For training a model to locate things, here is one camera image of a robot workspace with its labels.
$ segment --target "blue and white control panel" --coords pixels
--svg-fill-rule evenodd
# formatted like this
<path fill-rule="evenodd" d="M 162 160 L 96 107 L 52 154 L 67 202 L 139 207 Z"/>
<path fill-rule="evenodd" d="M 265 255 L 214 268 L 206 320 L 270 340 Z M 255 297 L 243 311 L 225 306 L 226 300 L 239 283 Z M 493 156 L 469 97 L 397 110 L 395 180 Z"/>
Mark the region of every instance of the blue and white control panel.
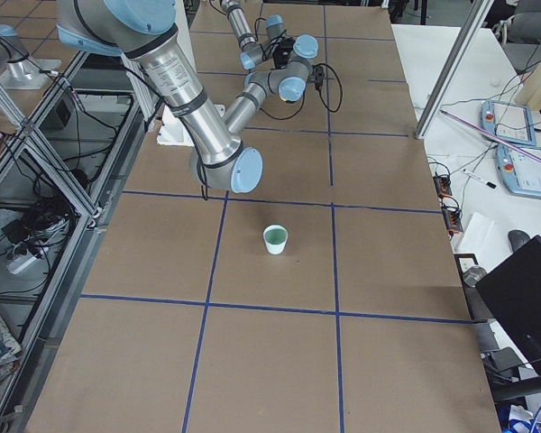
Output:
<path fill-rule="evenodd" d="M 519 146 L 541 159 L 541 147 Z M 497 148 L 500 175 L 511 194 L 541 198 L 541 164 L 505 146 Z"/>
<path fill-rule="evenodd" d="M 531 109 L 487 100 L 481 106 L 481 126 L 506 142 L 536 146 Z"/>

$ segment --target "light blue joint cap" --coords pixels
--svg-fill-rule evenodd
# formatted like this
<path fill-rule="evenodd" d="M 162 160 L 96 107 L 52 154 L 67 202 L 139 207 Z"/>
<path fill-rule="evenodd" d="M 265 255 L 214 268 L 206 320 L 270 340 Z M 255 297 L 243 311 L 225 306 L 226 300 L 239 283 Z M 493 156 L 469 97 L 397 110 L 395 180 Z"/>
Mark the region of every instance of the light blue joint cap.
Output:
<path fill-rule="evenodd" d="M 251 72 L 250 74 L 246 74 L 246 77 L 244 77 L 244 85 L 246 86 L 251 82 L 251 77 L 254 75 L 254 72 Z"/>
<path fill-rule="evenodd" d="M 280 15 L 271 15 L 269 18 L 267 18 L 267 29 L 271 27 L 272 25 L 277 24 L 284 24 L 284 20 L 282 19 L 282 16 Z"/>
<path fill-rule="evenodd" d="M 174 0 L 104 0 L 125 26 L 143 34 L 166 32 L 176 19 Z"/>
<path fill-rule="evenodd" d="M 247 70 L 254 69 L 256 67 L 251 56 L 249 56 L 246 52 L 241 52 L 241 63 L 243 64 L 243 68 Z"/>
<path fill-rule="evenodd" d="M 111 47 L 110 45 L 104 45 L 98 41 L 92 41 L 91 39 L 85 38 L 84 36 L 66 30 L 59 25 L 58 28 L 58 37 L 60 42 L 68 45 L 69 47 L 75 48 L 76 50 L 92 52 L 94 54 L 100 54 L 102 56 L 111 56 L 111 57 L 120 57 L 123 53 L 120 48 Z"/>
<path fill-rule="evenodd" d="M 310 34 L 301 34 L 293 49 L 303 59 L 314 59 L 318 54 L 318 42 Z"/>
<path fill-rule="evenodd" d="M 307 82 L 301 77 L 288 77 L 279 84 L 279 95 L 287 101 L 298 101 L 305 93 Z"/>
<path fill-rule="evenodd" d="M 262 157 L 259 151 L 247 147 L 238 156 L 231 174 L 233 192 L 251 192 L 261 181 Z"/>
<path fill-rule="evenodd" d="M 10 36 L 16 36 L 18 33 L 16 33 L 16 30 L 7 24 L 0 24 L 0 36 L 3 38 L 8 38 Z"/>

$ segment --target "control panel screen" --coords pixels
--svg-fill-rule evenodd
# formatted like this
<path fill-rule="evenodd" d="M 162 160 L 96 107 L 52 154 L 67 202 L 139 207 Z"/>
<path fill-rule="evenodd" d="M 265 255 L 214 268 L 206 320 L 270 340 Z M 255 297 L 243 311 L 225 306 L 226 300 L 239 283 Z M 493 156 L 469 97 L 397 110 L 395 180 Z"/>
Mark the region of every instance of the control panel screen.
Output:
<path fill-rule="evenodd" d="M 525 108 L 493 102 L 497 136 L 529 141 L 529 124 Z"/>
<path fill-rule="evenodd" d="M 525 147 L 523 150 L 541 159 L 540 150 L 527 149 Z M 515 151 L 509 151 L 509 153 L 513 166 L 515 167 L 518 185 L 522 189 L 541 192 L 541 164 L 531 160 L 521 153 Z"/>

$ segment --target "office chair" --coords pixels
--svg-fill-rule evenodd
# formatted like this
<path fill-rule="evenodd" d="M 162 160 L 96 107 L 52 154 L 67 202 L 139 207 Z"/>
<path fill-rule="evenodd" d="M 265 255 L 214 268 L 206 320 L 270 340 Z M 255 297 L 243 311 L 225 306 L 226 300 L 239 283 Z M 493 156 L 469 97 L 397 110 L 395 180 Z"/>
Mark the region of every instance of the office chair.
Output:
<path fill-rule="evenodd" d="M 501 46 L 518 73 L 541 61 L 541 0 L 520 0 L 515 14 L 499 25 Z"/>

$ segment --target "white cup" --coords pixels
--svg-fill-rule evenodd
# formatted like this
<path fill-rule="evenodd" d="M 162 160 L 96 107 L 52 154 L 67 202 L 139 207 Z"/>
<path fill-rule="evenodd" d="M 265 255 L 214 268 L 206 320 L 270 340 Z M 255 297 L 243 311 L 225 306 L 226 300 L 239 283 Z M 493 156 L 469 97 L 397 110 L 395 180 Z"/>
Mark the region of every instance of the white cup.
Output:
<path fill-rule="evenodd" d="M 285 227 L 273 224 L 264 229 L 262 238 L 269 253 L 280 254 L 285 249 L 287 239 L 289 239 L 289 232 Z"/>

